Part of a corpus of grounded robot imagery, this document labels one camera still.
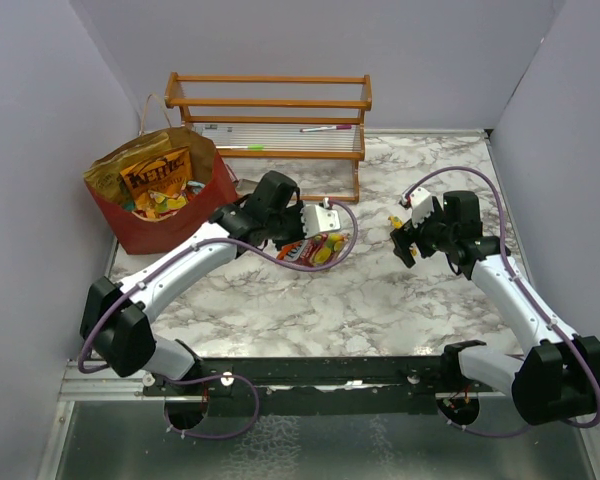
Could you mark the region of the yellow M&M's packet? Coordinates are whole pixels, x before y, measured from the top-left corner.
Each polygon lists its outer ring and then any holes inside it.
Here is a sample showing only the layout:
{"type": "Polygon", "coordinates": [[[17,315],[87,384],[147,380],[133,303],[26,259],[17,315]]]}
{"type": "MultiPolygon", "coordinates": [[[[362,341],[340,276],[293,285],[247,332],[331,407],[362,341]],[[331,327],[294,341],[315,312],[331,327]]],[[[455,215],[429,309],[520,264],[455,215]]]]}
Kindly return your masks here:
{"type": "Polygon", "coordinates": [[[402,220],[397,216],[389,216],[388,220],[394,229],[400,229],[403,226],[402,220]]]}

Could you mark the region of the Fox's fruits candy bag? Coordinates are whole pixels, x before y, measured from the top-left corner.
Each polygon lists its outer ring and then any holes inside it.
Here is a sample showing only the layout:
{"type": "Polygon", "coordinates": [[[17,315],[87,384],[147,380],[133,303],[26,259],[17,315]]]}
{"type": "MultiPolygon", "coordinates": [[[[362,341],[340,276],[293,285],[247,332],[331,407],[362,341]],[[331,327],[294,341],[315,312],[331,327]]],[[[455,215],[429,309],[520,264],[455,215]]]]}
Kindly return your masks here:
{"type": "Polygon", "coordinates": [[[348,243],[348,234],[321,233],[285,245],[278,253],[277,259],[301,266],[318,267],[336,260],[348,243]]]}

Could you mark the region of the orange honey dijon chips bag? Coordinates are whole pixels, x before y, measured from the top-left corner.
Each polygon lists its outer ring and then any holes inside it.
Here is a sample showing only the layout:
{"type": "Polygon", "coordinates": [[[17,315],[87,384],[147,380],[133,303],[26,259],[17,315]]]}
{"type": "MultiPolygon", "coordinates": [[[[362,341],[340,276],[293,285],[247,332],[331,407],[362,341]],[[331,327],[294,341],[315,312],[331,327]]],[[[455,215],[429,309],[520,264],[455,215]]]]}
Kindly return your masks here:
{"type": "Polygon", "coordinates": [[[123,170],[121,176],[131,194],[133,207],[148,190],[174,194],[183,183],[194,179],[189,148],[173,149],[141,161],[123,170]]]}

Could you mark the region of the orange Fox's candy bag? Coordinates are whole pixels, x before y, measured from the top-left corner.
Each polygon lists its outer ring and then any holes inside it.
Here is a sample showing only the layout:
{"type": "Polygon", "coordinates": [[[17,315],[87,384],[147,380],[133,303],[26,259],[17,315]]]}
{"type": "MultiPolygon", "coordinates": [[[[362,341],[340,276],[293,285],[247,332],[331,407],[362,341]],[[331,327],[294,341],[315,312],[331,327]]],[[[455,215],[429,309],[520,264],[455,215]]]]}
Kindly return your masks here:
{"type": "Polygon", "coordinates": [[[134,202],[131,212],[141,220],[158,222],[176,215],[205,187],[204,183],[187,181],[174,194],[148,190],[134,202]]]}

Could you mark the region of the gold kettle chips bag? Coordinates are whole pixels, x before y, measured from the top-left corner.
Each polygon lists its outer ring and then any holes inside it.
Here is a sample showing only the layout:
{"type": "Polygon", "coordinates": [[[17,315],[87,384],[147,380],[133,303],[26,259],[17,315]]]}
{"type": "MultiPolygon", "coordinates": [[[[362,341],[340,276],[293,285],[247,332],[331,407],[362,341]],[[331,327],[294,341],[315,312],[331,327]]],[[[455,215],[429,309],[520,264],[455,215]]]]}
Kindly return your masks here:
{"type": "Polygon", "coordinates": [[[123,206],[131,200],[121,172],[171,149],[168,130],[141,135],[96,160],[83,173],[85,183],[100,197],[123,206]]]}

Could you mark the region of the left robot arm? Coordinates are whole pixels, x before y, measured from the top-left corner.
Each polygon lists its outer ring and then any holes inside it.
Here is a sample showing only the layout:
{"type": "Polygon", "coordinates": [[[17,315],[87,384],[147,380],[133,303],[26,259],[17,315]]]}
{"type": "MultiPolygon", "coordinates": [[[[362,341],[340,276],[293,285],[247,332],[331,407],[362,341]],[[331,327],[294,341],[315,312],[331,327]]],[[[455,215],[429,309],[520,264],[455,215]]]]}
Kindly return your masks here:
{"type": "Polygon", "coordinates": [[[331,227],[329,212],[299,198],[289,177],[267,172],[255,190],[213,211],[180,245],[142,271],[118,282],[106,276],[88,289],[80,335],[78,365],[94,373],[86,358],[95,352],[106,369],[125,378],[140,370],[166,377],[175,392],[186,395],[200,385],[197,358],[183,343],[158,337],[153,322],[197,281],[245,251],[277,248],[305,240],[331,227]]]}

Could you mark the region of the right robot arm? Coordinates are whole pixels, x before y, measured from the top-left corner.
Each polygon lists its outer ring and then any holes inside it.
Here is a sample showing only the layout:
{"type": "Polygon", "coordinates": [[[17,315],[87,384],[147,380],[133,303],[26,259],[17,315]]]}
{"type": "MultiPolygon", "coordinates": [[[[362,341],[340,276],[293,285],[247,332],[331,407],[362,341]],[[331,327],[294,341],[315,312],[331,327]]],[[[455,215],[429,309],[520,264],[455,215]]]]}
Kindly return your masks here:
{"type": "Polygon", "coordinates": [[[424,188],[400,200],[410,219],[394,229],[394,254],[411,268],[415,258],[443,254],[452,270],[475,284],[514,333],[523,357],[482,341],[445,347],[439,378],[461,391],[478,381],[513,400],[530,425],[600,415],[600,341],[567,325],[521,275],[500,237],[486,236],[478,197],[451,191],[437,199],[424,188]]]}

